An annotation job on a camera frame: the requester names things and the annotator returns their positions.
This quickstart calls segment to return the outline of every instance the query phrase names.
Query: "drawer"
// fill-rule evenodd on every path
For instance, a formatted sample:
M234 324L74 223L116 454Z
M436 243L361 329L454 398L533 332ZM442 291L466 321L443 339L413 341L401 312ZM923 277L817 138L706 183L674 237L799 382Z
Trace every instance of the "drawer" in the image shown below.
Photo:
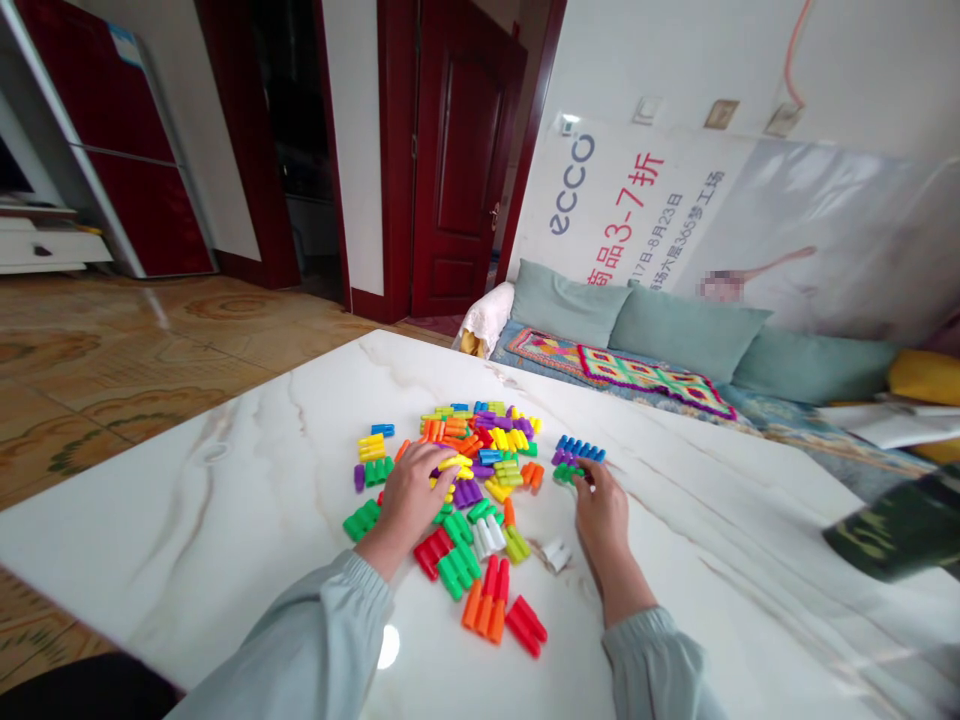
M36 247L46 252L38 255L34 252ZM0 232L0 265L64 265L112 259L103 238L92 233L75 230Z

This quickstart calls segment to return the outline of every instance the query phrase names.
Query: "yellow pillow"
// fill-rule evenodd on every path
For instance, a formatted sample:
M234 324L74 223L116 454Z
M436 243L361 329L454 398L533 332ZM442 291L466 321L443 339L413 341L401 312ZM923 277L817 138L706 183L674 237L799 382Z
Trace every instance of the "yellow pillow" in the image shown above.
M960 406L960 360L926 352L901 350L890 366L890 392L904 397Z
M927 443L926 445L914 445L910 450L930 462L935 462L937 465L960 462L960 438L944 440L939 443Z

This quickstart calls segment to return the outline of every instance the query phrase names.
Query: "pile of building blocks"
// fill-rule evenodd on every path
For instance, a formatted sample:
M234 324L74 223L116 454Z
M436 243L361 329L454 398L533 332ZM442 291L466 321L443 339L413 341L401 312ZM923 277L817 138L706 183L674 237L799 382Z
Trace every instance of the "pile of building blocks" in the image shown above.
M420 437L404 440L394 457L386 451L385 438L396 435L392 424L370 428L370 435L357 441L360 464L354 468L354 486L358 493L382 485L410 448L411 442L433 443L452 448L457 455L444 460L431 474L431 485L450 467L459 467L456 479L446 489L444 504L434 518L435 530L413 551L414 558L431 582L443 583L454 602L468 594L462 624L499 645L506 625L510 633L533 657L540 657L547 631L522 596L512 608L509 604L510 565L518 565L531 555L530 546L517 527L512 493L529 490L536 495L542 486L544 468L526 462L521 469L520 456L537 457L535 438L542 430L539 418L526 417L516 407L502 402L478 401L471 411L466 403L437 407L420 418ZM566 435L557 444L553 464L554 478L573 482L577 457L602 462L606 453ZM489 497L484 496L480 483ZM374 527L380 516L381 492L376 502L368 500L343 527L350 539L359 542ZM544 552L554 573L570 559L570 551L560 539L549 543ZM488 563L481 582L480 562Z

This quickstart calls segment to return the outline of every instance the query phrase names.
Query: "door frame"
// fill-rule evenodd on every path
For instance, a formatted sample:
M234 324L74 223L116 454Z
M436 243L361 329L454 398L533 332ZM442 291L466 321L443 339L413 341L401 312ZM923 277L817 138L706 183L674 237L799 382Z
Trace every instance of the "door frame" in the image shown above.
M520 208L530 176L540 121L560 41L567 0L551 0L533 105L506 215L497 282L506 278ZM370 295L364 309L375 320L394 323L410 314L413 274L413 208L415 163L412 146L417 127L416 37L418 0L377 0L380 67L380 193L383 204L383 298Z
M263 99L263 83L253 37L253 13L249 2L194 0L203 32L217 94L230 135L240 173L240 182L250 211L250 220L260 249L260 260L214 250L225 275L270 289L300 284L293 228L286 196L278 172L277 150L270 126L270 114ZM337 235L343 275L343 304L351 311L347 242L343 230L343 203L337 163L337 138L330 96L330 69L321 0L314 0L317 33L317 64L323 89L323 111L327 122L333 201L337 213Z

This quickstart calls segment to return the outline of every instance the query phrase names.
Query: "light blue pillow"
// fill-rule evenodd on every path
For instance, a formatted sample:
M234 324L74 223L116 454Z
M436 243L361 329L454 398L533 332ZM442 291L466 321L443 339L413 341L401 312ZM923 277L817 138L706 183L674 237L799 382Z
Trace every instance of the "light blue pillow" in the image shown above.
M714 383L728 383L772 314L634 285L614 325L610 349L657 358Z
M568 280L548 267L520 261L510 318L582 345L605 348L626 287L601 287Z
M784 400L826 405L870 400L887 389L900 347L765 327L733 375L733 384Z

